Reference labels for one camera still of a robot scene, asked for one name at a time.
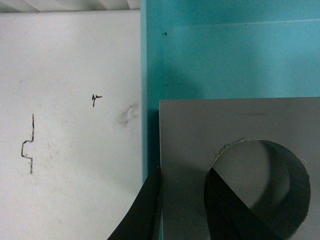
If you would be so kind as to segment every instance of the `black ink drawing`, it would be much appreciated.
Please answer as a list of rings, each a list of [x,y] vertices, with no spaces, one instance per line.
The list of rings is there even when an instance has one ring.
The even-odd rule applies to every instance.
[[[102,98],[102,96],[97,96],[97,95],[92,94],[93,107],[95,107],[96,99],[99,99],[99,98]]]
[[[35,139],[35,115],[32,114],[32,137],[31,137],[31,140],[25,140],[22,143],[22,147],[21,147],[21,157],[26,158],[26,159],[30,159],[30,174],[33,173],[34,159],[32,157],[28,157],[28,154],[24,155],[24,146],[26,143],[33,143],[34,139]]]

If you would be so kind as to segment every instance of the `white ceiling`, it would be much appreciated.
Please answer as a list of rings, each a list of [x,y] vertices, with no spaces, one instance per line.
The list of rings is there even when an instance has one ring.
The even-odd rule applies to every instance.
[[[140,0],[0,0],[0,13],[140,9]]]

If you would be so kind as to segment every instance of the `gray panel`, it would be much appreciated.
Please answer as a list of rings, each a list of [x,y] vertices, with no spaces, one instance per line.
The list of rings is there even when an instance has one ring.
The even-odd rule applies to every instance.
[[[276,142],[303,159],[311,200],[291,239],[319,236],[319,120],[318,97],[161,101],[164,239],[210,239],[206,175],[216,154],[240,139]]]

